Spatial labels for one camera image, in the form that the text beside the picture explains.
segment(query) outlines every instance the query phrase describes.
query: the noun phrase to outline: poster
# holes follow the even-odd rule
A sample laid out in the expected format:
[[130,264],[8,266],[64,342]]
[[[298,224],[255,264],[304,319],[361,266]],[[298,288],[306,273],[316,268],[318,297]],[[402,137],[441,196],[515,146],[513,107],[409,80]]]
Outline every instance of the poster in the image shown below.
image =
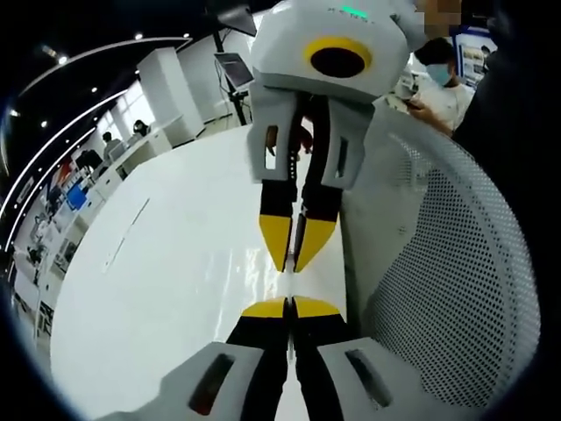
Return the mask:
[[487,72],[486,60],[497,46],[488,32],[467,32],[456,36],[459,76],[467,86],[476,88]]

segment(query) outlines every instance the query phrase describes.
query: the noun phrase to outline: white shirt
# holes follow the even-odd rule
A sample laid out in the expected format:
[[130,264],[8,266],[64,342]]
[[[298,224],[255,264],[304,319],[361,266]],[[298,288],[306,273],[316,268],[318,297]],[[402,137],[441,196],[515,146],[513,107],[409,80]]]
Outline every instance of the white shirt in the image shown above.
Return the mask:
[[45,219],[43,219],[41,222],[39,222],[35,235],[37,235],[37,238],[42,239],[43,237],[45,237],[45,234],[48,231],[48,229],[49,229],[49,223],[46,222]]
[[451,130],[456,130],[464,119],[474,92],[463,84],[454,88],[443,88],[434,82],[419,87],[413,99],[427,105],[437,118]]

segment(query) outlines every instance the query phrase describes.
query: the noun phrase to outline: monitor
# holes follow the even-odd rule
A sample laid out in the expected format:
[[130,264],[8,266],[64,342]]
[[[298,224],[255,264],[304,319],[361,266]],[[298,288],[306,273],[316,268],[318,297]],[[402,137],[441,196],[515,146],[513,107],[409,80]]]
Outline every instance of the monitor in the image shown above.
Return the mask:
[[124,154],[126,147],[123,142],[119,142],[117,146],[109,151],[109,159],[111,162],[118,160]]
[[236,88],[253,80],[252,72],[245,65],[238,53],[215,53],[218,64],[224,70],[226,77]]
[[207,8],[227,28],[252,37],[257,33],[250,7],[245,0],[207,0]]

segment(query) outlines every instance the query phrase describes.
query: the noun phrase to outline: desk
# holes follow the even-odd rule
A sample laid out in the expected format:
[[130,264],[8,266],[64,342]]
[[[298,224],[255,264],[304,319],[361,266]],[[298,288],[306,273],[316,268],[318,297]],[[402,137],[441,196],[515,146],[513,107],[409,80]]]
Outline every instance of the desk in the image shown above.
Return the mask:
[[171,150],[172,146],[167,140],[163,128],[157,128],[128,148],[111,164],[110,168],[121,167],[127,174],[130,174],[138,165]]
[[[346,315],[341,234],[298,275],[279,274],[259,230],[260,184],[246,158],[248,127],[174,149],[137,168],[76,252],[53,320],[53,378],[85,417],[134,410],[161,378],[246,307],[303,295]],[[309,155],[299,162],[300,186]],[[294,365],[278,419],[307,419]]]
[[39,266],[39,303],[42,301],[54,309],[65,278],[64,272],[56,264],[57,255],[62,253],[65,240],[78,244],[86,229],[87,227],[80,223],[78,215],[74,214],[68,225],[53,239]]

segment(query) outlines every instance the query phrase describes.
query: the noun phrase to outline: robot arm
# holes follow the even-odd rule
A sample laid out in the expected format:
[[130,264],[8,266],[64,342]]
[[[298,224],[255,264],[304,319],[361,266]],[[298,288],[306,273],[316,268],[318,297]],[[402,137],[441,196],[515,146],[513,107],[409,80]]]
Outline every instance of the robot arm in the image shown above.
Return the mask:
[[[263,184],[259,225],[284,271],[296,201],[298,127],[304,111],[314,147],[302,191],[294,271],[302,271],[333,233],[343,190],[364,159],[372,102],[397,83],[409,55],[425,41],[422,15],[405,0],[287,1],[264,18],[252,46],[253,176]],[[265,165],[274,136],[275,168]]]

